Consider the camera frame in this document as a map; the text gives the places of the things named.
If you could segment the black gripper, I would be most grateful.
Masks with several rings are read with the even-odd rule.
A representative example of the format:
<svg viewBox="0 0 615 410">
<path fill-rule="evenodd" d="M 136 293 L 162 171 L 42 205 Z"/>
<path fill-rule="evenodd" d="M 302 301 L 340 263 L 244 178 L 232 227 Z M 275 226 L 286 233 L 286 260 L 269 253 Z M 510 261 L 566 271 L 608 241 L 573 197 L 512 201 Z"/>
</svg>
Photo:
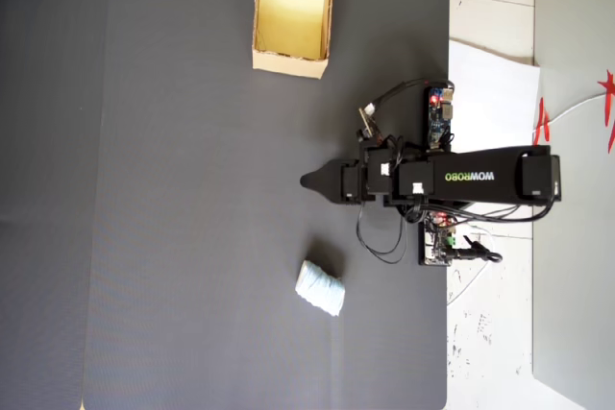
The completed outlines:
<svg viewBox="0 0 615 410">
<path fill-rule="evenodd" d="M 300 185 L 331 203 L 360 205 L 392 191 L 393 150 L 376 143 L 360 143 L 358 159 L 332 159 L 304 174 Z"/>
</svg>

